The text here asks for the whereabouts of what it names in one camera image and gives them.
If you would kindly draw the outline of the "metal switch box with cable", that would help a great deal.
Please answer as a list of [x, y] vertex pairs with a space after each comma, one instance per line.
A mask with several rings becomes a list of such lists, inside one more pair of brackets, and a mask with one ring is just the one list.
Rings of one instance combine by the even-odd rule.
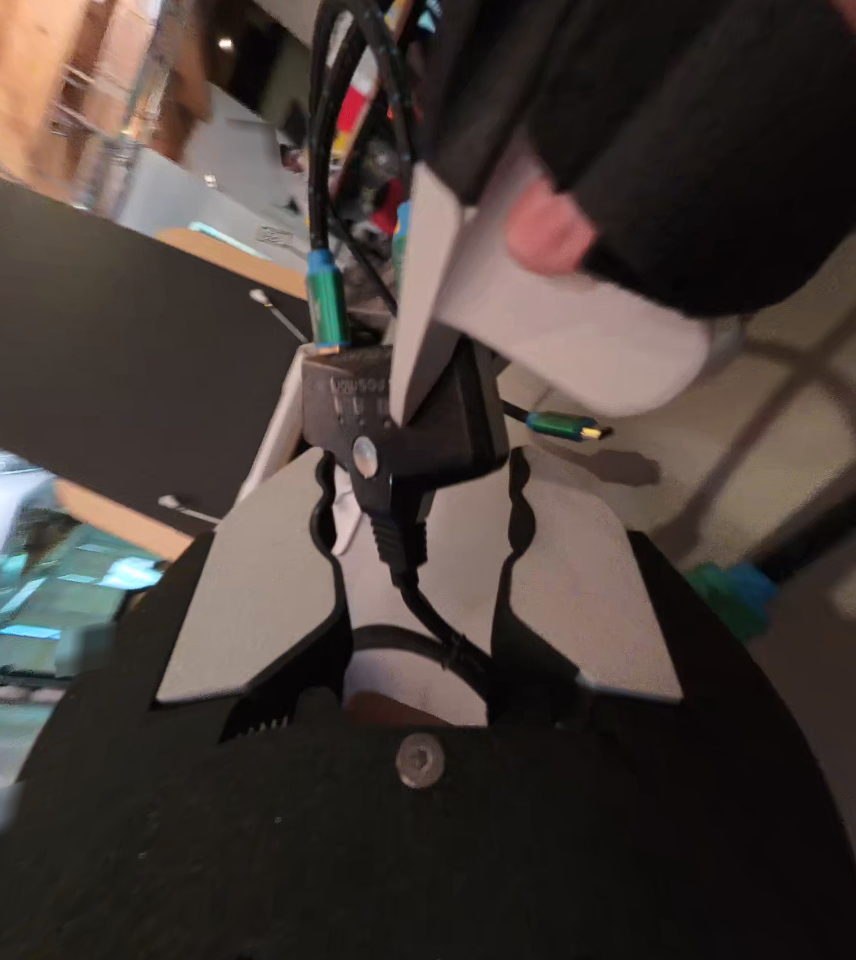
[[508, 457], [503, 405], [488, 351], [459, 339], [412, 420], [389, 412], [390, 345], [311, 356], [302, 365], [303, 435], [348, 474], [379, 559], [429, 636], [400, 649], [450, 670], [483, 702], [495, 670], [489, 654], [449, 624], [422, 594], [427, 518], [434, 494], [498, 471]]

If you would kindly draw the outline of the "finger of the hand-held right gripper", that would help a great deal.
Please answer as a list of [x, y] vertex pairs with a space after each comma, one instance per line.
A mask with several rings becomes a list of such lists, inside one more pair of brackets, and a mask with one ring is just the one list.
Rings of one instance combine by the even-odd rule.
[[389, 413], [398, 426], [413, 420], [459, 339], [457, 330], [436, 318], [436, 306], [458, 250], [465, 210], [424, 161], [413, 169], [410, 204], [389, 378]]

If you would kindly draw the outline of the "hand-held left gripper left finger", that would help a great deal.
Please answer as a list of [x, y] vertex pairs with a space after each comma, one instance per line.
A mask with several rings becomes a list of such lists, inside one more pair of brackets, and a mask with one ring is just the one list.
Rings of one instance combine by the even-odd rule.
[[157, 690], [174, 706], [249, 690], [303, 652], [338, 686], [351, 651], [339, 564], [319, 527], [330, 459], [312, 448], [218, 525]]

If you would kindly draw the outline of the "person's right hand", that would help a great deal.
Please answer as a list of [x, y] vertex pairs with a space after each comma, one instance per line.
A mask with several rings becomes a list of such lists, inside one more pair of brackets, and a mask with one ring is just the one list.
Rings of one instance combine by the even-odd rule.
[[574, 197], [545, 176], [529, 183], [506, 219], [506, 249], [530, 273], [558, 278], [577, 274], [598, 232]]

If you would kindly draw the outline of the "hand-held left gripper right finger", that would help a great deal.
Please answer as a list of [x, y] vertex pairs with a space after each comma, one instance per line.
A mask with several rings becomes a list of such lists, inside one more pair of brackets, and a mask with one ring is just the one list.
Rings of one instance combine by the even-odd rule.
[[490, 720], [582, 724], [600, 698], [678, 707], [681, 682], [623, 523], [545, 450], [512, 450], [506, 471]]

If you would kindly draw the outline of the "book stand with black board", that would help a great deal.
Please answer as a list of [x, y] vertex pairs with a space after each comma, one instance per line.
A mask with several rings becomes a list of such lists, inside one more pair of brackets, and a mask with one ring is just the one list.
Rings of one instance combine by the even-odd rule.
[[177, 557], [299, 442], [306, 302], [0, 177], [0, 448]]

